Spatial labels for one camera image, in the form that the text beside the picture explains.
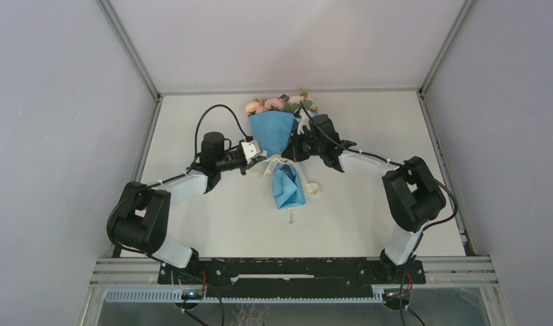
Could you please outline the pale pink fake flower stem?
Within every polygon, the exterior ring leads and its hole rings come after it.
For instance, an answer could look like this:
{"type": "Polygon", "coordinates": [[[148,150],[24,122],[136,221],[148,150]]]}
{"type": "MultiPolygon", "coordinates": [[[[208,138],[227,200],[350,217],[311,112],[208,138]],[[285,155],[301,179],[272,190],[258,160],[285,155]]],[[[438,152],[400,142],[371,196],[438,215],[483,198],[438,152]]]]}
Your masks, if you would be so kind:
{"type": "Polygon", "coordinates": [[[284,99],[284,111],[294,113],[302,108],[312,113],[318,113],[319,108],[314,105],[308,91],[302,90],[299,95],[287,96],[284,99]]]}

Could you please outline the blue wrapping paper sheet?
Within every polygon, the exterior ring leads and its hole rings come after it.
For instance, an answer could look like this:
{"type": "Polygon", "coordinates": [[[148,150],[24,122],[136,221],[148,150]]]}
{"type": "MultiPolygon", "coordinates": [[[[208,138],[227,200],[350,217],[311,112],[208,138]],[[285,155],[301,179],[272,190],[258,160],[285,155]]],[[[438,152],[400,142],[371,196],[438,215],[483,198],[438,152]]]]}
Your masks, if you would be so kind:
{"type": "MultiPolygon", "coordinates": [[[[268,98],[254,99],[264,103],[268,98]]],[[[265,111],[263,113],[248,116],[252,127],[253,138],[258,141],[261,148],[266,151],[266,157],[279,155],[288,146],[291,133],[298,132],[301,117],[286,111],[265,111]]]]}

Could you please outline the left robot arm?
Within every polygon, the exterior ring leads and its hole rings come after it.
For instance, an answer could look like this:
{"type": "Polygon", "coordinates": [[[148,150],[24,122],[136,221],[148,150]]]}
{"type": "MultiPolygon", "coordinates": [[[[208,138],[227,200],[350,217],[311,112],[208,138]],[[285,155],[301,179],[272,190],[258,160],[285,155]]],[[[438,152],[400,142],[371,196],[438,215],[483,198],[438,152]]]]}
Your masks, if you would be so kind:
{"type": "Polygon", "coordinates": [[[174,266],[178,278],[193,283],[201,273],[195,260],[198,252],[168,234],[170,209],[210,192],[223,172],[239,170],[245,175],[264,159],[266,154],[252,137],[227,149],[222,133],[206,133],[200,152],[185,172],[151,185],[131,181],[124,186],[107,220],[108,238],[122,249],[174,266]]]}

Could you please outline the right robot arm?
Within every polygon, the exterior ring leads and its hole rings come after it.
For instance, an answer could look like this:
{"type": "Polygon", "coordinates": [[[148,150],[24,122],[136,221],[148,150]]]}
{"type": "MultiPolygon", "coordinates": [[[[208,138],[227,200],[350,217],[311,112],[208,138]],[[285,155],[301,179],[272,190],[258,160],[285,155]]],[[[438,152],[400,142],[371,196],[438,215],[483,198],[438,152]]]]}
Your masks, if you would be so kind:
{"type": "Polygon", "coordinates": [[[422,234],[446,206],[436,180],[425,161],[417,156],[403,162],[357,151],[355,143],[340,139],[332,120],[325,114],[294,114],[297,119],[284,156],[302,162],[312,156],[340,173],[356,173],[372,180],[380,179],[396,224],[389,243],[380,257],[381,273],[391,283],[408,273],[407,262],[414,255],[422,234]]]}

